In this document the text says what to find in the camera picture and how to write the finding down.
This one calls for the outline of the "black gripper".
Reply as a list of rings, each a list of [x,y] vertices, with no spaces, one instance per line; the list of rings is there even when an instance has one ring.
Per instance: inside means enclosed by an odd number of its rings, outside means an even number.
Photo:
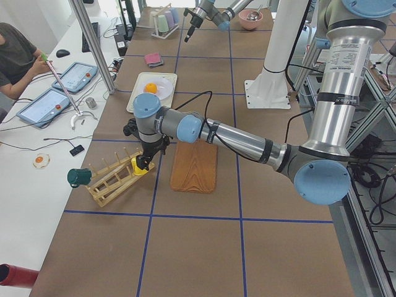
[[[196,28],[200,28],[200,26],[203,23],[203,17],[201,16],[202,9],[199,7],[195,7],[193,10],[190,10],[188,8],[184,9],[183,15],[185,17],[187,17],[188,14],[191,14],[191,27],[189,28],[189,30],[186,33],[186,36],[184,38],[184,42],[187,43],[190,39],[190,37],[192,37],[194,31]]]
[[[167,146],[170,144],[170,138],[163,134],[144,134],[140,132],[137,127],[136,120],[129,120],[128,123],[123,127],[123,133],[125,136],[133,135],[140,141],[143,148],[143,155],[136,157],[136,165],[141,170],[149,170],[149,164],[152,158],[161,152],[165,154]]]

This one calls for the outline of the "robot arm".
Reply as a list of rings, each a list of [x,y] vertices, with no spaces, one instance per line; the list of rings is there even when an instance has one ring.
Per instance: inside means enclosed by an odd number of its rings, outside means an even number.
[[[213,22],[220,30],[228,30],[230,21],[250,3],[250,0],[234,1],[230,6],[220,12],[215,7],[215,0],[203,0],[196,5],[193,10],[184,9],[183,15],[185,17],[191,14],[190,28],[184,38],[187,43],[192,37],[195,29],[200,28],[203,21],[208,19]]]
[[[320,2],[317,34],[329,41],[330,52],[309,137],[302,145],[276,144],[198,113],[163,107],[156,95],[143,93],[135,97],[134,117],[123,129],[126,136],[139,139],[143,148],[137,167],[146,170],[172,138],[187,143],[202,139],[271,166],[313,204],[342,200],[350,189],[346,142],[365,67],[373,44],[384,36],[394,11],[394,1]]]

